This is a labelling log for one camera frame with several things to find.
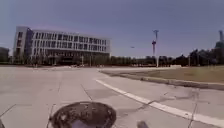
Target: distant building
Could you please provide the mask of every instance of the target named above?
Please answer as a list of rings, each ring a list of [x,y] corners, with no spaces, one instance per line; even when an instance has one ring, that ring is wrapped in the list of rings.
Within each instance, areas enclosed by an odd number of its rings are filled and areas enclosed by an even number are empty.
[[[7,62],[9,57],[9,49],[0,47],[0,62]]]
[[[224,41],[222,30],[219,31],[219,38],[220,38],[220,41]]]
[[[96,56],[110,56],[110,40],[86,34],[51,30],[31,30],[28,27],[16,28],[13,58],[29,60],[50,60],[54,63],[76,63]]]

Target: road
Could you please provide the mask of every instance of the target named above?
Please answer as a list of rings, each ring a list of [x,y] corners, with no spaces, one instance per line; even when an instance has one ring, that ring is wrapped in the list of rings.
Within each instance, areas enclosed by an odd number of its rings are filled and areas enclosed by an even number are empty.
[[[48,118],[60,107],[97,101],[117,111],[115,128],[136,128],[140,120],[150,128],[224,127],[223,91],[109,77],[98,70],[0,67],[0,118],[6,128],[51,128]]]

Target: white road marking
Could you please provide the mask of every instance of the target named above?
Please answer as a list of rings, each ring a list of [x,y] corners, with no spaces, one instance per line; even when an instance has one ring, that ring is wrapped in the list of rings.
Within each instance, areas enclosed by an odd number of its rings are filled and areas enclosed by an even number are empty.
[[[131,94],[131,93],[127,93],[123,90],[120,90],[119,88],[115,88],[115,87],[113,87],[109,84],[106,84],[103,81],[98,80],[98,79],[95,79],[95,81],[97,81],[98,83],[104,85],[105,87],[107,87],[109,89],[112,89],[112,90],[114,90],[118,93],[121,93],[121,94],[123,94],[123,95],[125,95],[125,96],[127,96],[131,99],[134,99],[134,100],[138,101],[138,102],[141,102],[141,103],[144,103],[144,104],[148,104],[148,103],[151,102],[148,99],[145,99],[145,98],[140,97],[140,96],[136,96],[136,95]],[[157,103],[157,102],[153,102],[149,105],[154,107],[154,108],[160,109],[162,111],[165,111],[165,112],[168,112],[170,114],[177,115],[177,116],[180,116],[180,117],[183,117],[183,118],[186,118],[186,119],[191,119],[192,115],[193,115],[193,113],[191,113],[191,112],[187,112],[187,111],[177,109],[177,108],[174,108],[174,107],[169,107],[169,106]],[[223,119],[209,117],[209,116],[205,116],[205,115],[201,115],[201,114],[194,114],[193,115],[193,120],[194,121],[200,121],[200,122],[205,123],[205,124],[211,124],[211,125],[215,125],[215,126],[224,128],[224,120]]]
[[[139,101],[139,102],[141,102],[141,103],[144,103],[144,104],[149,104],[151,101],[150,100],[148,100],[148,99],[145,99],[145,98],[143,98],[143,97],[139,97],[139,96],[136,96],[136,95],[133,95],[133,94],[131,94],[131,93],[126,93],[126,94],[124,94],[125,96],[127,96],[127,97],[129,97],[129,98],[131,98],[131,99],[135,99],[135,100],[137,100],[137,101]]]

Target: curb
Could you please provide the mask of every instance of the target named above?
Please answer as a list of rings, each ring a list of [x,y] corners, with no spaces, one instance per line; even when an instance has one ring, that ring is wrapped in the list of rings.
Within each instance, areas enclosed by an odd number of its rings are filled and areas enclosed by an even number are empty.
[[[109,71],[99,71],[99,72],[107,74],[109,76],[119,76],[119,77],[134,79],[134,80],[142,80],[142,81],[148,81],[148,82],[154,82],[154,83],[160,83],[160,84],[224,91],[224,84],[221,84],[221,83],[206,83],[206,82],[184,81],[184,80],[175,80],[175,79],[163,79],[163,78],[156,78],[156,77],[141,77],[141,76],[130,75],[130,74],[122,73],[122,72],[109,72]]]

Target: sky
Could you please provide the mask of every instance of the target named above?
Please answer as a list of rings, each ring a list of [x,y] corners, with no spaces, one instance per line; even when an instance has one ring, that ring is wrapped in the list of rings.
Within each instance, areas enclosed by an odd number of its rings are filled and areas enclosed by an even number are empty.
[[[188,55],[211,49],[224,29],[223,0],[0,0],[0,47],[12,49],[16,26],[111,39],[111,55]]]

